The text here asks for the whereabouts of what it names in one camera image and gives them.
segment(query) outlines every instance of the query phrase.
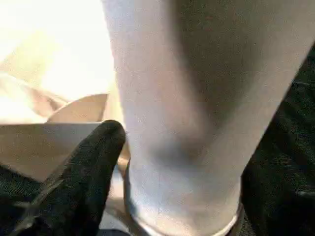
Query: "black fabric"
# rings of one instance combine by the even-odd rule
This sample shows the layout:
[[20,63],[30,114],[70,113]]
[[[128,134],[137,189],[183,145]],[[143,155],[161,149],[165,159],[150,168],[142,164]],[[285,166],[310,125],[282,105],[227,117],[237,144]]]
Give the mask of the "black fabric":
[[[108,120],[83,140],[43,184],[2,169],[5,175],[1,185],[6,192],[1,192],[0,199],[14,209],[13,223],[19,221],[14,231],[12,224],[1,224],[1,235],[95,236],[124,142],[122,126]],[[19,210],[13,204],[17,198],[30,205]]]
[[0,236],[8,234],[23,214],[23,205],[38,194],[40,183],[0,166]]
[[243,176],[257,236],[315,235],[315,48],[301,66]]

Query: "bright light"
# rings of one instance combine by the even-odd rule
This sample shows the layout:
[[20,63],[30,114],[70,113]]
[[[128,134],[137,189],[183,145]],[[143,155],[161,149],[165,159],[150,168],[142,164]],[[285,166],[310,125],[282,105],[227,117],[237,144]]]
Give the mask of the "bright light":
[[0,70],[68,100],[108,92],[114,69],[101,2],[0,1]]

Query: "beige surface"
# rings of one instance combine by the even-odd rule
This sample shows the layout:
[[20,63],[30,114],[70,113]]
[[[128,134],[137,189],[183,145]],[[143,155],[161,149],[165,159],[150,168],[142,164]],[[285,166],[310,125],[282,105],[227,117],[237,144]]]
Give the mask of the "beige surface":
[[102,121],[107,94],[95,94],[66,104],[55,111],[47,122],[84,123]]
[[44,181],[97,126],[97,123],[1,125],[0,164]]

